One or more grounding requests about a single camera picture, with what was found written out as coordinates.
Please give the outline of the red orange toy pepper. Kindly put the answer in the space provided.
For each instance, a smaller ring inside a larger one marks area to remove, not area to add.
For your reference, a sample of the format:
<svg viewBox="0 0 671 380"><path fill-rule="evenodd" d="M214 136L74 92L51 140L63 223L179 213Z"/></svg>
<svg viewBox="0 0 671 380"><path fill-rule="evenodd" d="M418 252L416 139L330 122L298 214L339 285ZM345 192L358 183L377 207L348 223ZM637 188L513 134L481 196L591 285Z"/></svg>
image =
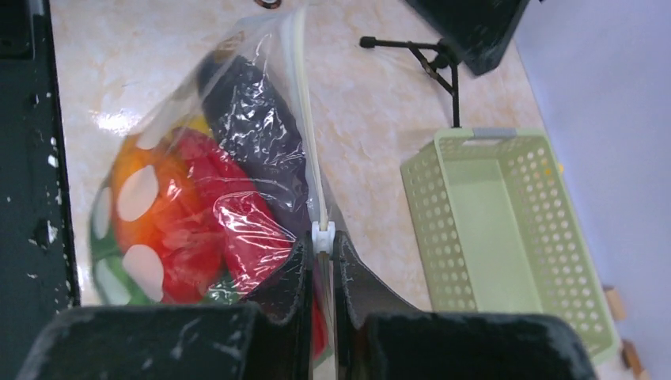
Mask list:
<svg viewBox="0 0 671 380"><path fill-rule="evenodd" d="M112 213L122 266L154 302L200 302L220 274L203 201L165 142L127 137L112 166Z"/></svg>

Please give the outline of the red toy chili pepper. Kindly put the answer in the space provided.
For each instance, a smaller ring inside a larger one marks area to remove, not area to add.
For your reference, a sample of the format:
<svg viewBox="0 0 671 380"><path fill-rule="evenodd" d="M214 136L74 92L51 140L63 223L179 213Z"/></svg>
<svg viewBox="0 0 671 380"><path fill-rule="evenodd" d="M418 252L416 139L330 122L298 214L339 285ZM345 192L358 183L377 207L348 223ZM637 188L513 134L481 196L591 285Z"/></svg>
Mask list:
<svg viewBox="0 0 671 380"><path fill-rule="evenodd" d="M275 221L252 179L214 139L186 129L177 151L190 169L235 289L247 294L284 264L295 239Z"/></svg>

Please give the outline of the clear zip top bag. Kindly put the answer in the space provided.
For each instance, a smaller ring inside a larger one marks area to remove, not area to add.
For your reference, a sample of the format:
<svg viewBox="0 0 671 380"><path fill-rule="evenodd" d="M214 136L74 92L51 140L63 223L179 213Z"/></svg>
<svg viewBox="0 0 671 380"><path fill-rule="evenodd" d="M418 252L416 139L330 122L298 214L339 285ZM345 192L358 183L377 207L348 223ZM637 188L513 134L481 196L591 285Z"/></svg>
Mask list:
<svg viewBox="0 0 671 380"><path fill-rule="evenodd" d="M89 214L104 305L232 304L331 231L306 6L237 21L120 144Z"/></svg>

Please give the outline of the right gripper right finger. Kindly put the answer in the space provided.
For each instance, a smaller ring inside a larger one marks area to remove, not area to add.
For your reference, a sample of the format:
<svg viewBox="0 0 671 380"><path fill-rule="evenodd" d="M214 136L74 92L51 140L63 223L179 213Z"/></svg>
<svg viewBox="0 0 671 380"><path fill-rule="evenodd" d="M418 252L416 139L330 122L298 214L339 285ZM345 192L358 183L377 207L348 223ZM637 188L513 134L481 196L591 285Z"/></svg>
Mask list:
<svg viewBox="0 0 671 380"><path fill-rule="evenodd" d="M333 242L339 379L595 379L577 333L543 314L428 312Z"/></svg>

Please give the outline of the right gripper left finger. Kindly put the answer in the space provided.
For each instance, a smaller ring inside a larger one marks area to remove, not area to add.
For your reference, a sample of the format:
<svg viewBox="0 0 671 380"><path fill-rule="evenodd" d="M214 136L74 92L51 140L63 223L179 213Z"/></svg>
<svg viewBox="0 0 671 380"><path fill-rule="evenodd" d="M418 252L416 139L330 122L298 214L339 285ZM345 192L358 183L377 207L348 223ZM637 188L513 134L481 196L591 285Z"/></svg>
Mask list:
<svg viewBox="0 0 671 380"><path fill-rule="evenodd" d="M313 244L239 302L78 307L40 333L20 379L310 379Z"/></svg>

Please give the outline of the green toy cabbage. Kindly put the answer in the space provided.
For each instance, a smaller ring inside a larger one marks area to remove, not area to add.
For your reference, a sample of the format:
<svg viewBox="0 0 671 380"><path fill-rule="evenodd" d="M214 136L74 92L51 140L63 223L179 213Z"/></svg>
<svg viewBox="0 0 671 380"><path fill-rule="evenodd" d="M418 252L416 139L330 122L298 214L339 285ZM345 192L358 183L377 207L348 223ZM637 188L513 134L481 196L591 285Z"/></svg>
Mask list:
<svg viewBox="0 0 671 380"><path fill-rule="evenodd" d="M130 277L122 265L123 255L119 248L115 227L112 225L112 190L104 180L96 194L89 214L89 256L93 284L105 305L157 305L165 304L221 304L230 305L241 300L233 279L225 270L204 294L195 301L154 301Z"/></svg>

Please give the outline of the purple toy eggplant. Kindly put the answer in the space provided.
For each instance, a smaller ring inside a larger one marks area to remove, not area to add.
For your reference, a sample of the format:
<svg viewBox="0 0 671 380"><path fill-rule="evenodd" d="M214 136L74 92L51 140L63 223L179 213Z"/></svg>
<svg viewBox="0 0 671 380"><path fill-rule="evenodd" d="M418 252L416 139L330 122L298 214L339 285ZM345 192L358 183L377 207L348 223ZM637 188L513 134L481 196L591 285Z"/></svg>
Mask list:
<svg viewBox="0 0 671 380"><path fill-rule="evenodd" d="M306 158L297 122L271 78L237 55L207 55L196 71L206 121L219 146L252 179L275 221L295 237L311 226Z"/></svg>

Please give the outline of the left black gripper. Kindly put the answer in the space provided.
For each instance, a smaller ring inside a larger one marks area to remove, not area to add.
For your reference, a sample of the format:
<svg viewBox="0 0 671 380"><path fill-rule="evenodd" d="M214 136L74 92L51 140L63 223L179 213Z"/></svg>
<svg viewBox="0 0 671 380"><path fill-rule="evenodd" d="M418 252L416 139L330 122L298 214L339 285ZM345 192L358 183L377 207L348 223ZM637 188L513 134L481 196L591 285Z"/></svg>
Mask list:
<svg viewBox="0 0 671 380"><path fill-rule="evenodd" d="M407 4L475 76L496 69L529 0L416 0Z"/></svg>

